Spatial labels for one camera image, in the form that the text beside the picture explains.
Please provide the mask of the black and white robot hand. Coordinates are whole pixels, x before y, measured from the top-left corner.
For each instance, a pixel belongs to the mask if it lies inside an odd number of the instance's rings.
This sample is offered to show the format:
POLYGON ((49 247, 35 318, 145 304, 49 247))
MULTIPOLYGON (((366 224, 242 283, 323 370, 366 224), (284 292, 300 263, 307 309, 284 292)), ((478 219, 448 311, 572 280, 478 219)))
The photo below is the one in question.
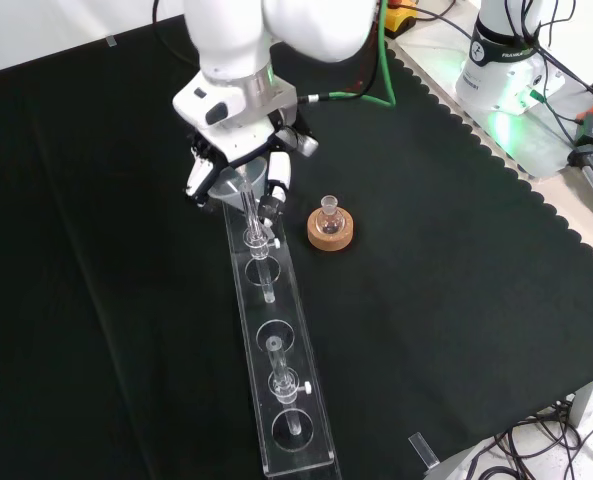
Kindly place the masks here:
POLYGON ((284 211, 291 184, 290 155, 310 157, 319 147, 300 113, 290 124, 277 111, 242 127, 205 131, 194 128, 189 139, 194 164, 185 193, 200 206, 206 203, 209 190, 223 171, 238 171, 257 158, 267 158, 264 191, 258 206, 259 219, 266 227, 273 226, 284 211))

